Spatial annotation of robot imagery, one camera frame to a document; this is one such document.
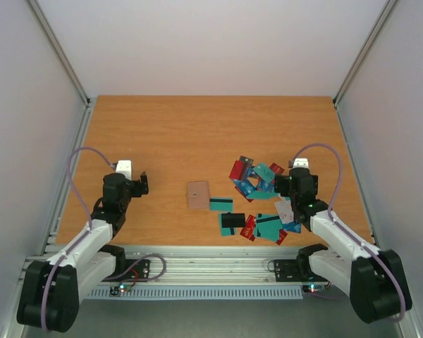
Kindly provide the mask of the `pink leather card holder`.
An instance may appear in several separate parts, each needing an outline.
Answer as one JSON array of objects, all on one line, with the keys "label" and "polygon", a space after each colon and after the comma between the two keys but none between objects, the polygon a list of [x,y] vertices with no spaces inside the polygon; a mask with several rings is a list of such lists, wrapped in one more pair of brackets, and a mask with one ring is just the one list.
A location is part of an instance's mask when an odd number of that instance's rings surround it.
[{"label": "pink leather card holder", "polygon": [[187,183],[187,200],[189,209],[209,209],[209,183],[207,181]]}]

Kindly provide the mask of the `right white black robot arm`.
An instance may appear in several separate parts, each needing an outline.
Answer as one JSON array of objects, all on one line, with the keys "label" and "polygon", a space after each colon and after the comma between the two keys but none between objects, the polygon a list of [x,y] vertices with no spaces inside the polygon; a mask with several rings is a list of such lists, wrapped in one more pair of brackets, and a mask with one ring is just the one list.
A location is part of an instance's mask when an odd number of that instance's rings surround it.
[{"label": "right white black robot arm", "polygon": [[325,242],[298,251],[301,277],[309,280],[317,275],[339,288],[364,323],[404,317],[412,308],[412,297],[395,251],[383,251],[363,240],[318,199],[318,177],[308,168],[277,175],[274,191],[289,198],[294,220]]}]

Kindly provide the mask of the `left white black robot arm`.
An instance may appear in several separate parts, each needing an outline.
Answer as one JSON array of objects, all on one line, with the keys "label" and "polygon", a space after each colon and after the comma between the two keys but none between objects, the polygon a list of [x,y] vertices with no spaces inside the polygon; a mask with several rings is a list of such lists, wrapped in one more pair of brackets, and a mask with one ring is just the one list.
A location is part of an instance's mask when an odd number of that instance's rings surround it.
[{"label": "left white black robot arm", "polygon": [[125,250],[110,241],[125,222],[132,199],[148,194],[147,175],[104,176],[99,198],[84,228],[62,250],[27,267],[16,320],[21,325],[68,331],[84,298],[100,283],[122,280],[130,269]]}]

